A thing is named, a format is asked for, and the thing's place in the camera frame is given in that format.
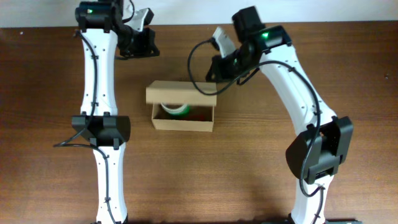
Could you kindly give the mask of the brown cardboard box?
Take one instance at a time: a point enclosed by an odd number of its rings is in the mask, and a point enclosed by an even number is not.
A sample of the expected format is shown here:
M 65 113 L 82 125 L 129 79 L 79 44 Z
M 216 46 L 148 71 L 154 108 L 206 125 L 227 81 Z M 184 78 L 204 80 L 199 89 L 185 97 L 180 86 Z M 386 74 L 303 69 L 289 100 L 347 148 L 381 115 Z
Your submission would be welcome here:
M 152 82 L 146 88 L 146 103 L 152 105 L 152 124 L 155 129 L 168 131 L 212 132 L 215 118 L 216 96 L 201 94 L 192 83 L 178 81 Z M 188 104 L 190 111 L 183 116 L 173 116 L 161 104 Z M 192 121 L 191 115 L 203 114 L 206 121 Z

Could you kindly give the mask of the red utility knife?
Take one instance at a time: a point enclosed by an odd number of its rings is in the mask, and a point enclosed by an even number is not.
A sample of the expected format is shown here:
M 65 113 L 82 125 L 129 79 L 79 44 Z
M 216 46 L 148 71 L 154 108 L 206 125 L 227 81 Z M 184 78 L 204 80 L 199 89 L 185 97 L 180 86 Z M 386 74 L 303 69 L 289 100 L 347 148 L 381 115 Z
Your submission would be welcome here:
M 206 116 L 203 114 L 195 114 L 189 117 L 192 121 L 206 121 Z

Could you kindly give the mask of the cream masking tape roll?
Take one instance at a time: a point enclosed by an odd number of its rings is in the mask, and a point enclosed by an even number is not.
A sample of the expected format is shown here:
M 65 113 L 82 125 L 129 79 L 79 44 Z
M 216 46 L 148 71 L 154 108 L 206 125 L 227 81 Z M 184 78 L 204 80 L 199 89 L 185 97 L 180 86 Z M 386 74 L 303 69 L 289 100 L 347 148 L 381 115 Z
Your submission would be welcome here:
M 166 105 L 166 104 L 161 104 L 161 107 L 163 108 L 164 111 L 168 112 L 169 114 L 182 114 L 185 113 L 186 111 L 189 110 L 189 105 L 188 104 L 182 104 L 182 105 Z

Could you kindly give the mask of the green tape roll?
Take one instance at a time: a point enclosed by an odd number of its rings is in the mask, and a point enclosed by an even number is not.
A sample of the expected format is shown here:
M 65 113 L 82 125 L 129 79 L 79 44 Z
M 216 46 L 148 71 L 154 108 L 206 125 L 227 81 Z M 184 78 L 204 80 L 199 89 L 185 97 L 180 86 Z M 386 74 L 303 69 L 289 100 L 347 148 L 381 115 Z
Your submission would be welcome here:
M 178 108 L 174 109 L 169 109 L 169 114 L 173 116 L 183 116 L 187 114 L 190 111 L 190 106 L 189 105 L 182 105 Z

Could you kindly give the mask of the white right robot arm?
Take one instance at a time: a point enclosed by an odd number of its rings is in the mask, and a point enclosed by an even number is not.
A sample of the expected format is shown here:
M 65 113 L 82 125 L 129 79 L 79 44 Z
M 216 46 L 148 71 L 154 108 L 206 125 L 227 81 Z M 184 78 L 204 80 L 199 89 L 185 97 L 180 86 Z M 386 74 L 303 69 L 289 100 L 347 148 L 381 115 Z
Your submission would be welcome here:
M 236 48 L 223 30 L 210 39 L 219 55 L 212 58 L 208 82 L 242 85 L 257 72 L 270 81 L 292 120 L 296 138 L 285 152 L 297 179 L 289 223 L 326 223 L 328 188 L 347 157 L 353 124 L 323 101 L 305 74 L 291 38 L 282 26 L 266 27 L 254 6 L 232 16 L 241 43 Z

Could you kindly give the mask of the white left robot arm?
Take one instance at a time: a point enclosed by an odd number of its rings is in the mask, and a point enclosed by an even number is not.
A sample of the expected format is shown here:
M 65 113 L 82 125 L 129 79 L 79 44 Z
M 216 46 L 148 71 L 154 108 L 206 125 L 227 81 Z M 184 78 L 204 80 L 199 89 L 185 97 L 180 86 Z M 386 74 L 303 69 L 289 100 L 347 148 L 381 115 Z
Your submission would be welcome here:
M 128 116 L 118 113 L 114 61 L 156 57 L 154 13 L 136 10 L 132 1 L 82 1 L 75 9 L 83 42 L 85 89 L 80 114 L 72 126 L 93 151 L 98 175 L 96 223 L 127 223 L 123 160 L 131 134 Z

